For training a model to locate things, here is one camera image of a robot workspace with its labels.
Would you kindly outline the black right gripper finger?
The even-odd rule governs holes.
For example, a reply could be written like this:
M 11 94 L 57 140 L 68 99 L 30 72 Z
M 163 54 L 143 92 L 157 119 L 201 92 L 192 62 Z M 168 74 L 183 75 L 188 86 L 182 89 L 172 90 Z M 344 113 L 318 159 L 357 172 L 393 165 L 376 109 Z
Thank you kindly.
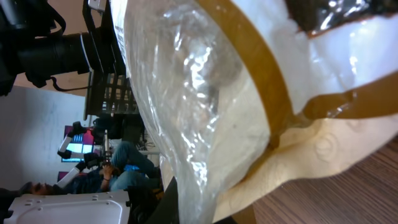
M 146 221 L 146 224 L 179 224 L 178 187 L 173 177 L 164 192 L 162 200 Z

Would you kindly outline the brown white snack pouch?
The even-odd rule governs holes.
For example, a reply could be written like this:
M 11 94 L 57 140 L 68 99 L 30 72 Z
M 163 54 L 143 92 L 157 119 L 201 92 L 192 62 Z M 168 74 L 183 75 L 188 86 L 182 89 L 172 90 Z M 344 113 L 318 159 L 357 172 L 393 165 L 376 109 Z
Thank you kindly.
M 181 223 L 340 174 L 397 134 L 397 2 L 112 0 Z

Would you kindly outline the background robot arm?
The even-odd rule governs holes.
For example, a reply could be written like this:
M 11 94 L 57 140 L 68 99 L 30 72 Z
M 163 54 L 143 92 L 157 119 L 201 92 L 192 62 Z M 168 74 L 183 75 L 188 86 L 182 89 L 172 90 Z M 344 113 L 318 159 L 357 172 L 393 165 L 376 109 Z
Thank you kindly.
M 65 133 L 57 154 L 62 158 L 62 161 L 67 160 L 78 164 L 56 183 L 60 188 L 66 187 L 85 169 L 98 166 L 100 163 L 99 155 L 94 153 L 95 141 L 90 128 L 83 127 L 79 121 L 76 121 Z

